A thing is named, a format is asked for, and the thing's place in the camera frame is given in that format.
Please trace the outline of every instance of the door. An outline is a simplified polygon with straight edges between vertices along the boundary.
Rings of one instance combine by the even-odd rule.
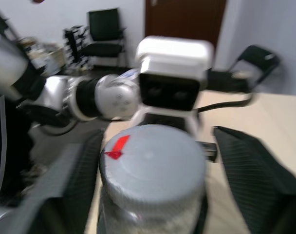
[[[146,0],[146,36],[201,39],[216,48],[226,0]]]

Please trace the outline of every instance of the floor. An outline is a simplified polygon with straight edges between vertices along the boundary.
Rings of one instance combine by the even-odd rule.
[[[108,74],[122,74],[126,71],[124,68],[119,70],[115,68],[94,68],[90,72],[92,78],[102,78]],[[30,130],[30,134],[34,139],[35,145],[31,151],[32,158],[39,163],[50,165],[60,154],[63,147],[71,142],[79,141],[82,136],[96,129],[108,127],[108,122],[101,120],[93,120],[90,122],[80,123],[69,133],[62,136],[47,136],[43,134],[37,127]]]

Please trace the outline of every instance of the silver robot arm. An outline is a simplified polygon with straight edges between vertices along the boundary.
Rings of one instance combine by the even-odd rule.
[[[71,120],[130,119],[138,109],[139,87],[117,75],[42,77],[18,47],[0,35],[0,95],[18,104],[41,125],[66,127]]]

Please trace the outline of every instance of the beige table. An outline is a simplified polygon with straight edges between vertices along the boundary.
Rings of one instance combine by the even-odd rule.
[[[239,95],[203,92],[196,107],[222,101],[241,99]],[[254,103],[243,108],[225,108],[202,113],[203,130],[198,140],[214,142],[212,126],[224,126],[262,139],[264,145],[276,160],[296,176],[296,97],[259,94]],[[106,131],[106,142],[118,132],[127,129],[128,122],[112,123]],[[225,177],[220,160],[208,163],[207,189],[209,211],[205,224],[205,234],[248,234]],[[98,179],[94,202],[86,234],[95,234],[98,216]]]

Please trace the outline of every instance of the red tape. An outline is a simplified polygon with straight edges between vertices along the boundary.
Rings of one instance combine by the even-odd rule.
[[[127,141],[129,140],[130,135],[126,135],[123,137],[120,137],[117,142],[115,143],[113,149],[111,152],[105,152],[106,155],[108,155],[109,157],[111,157],[112,159],[119,159],[122,156],[122,150],[125,146],[125,144],[127,143]]]

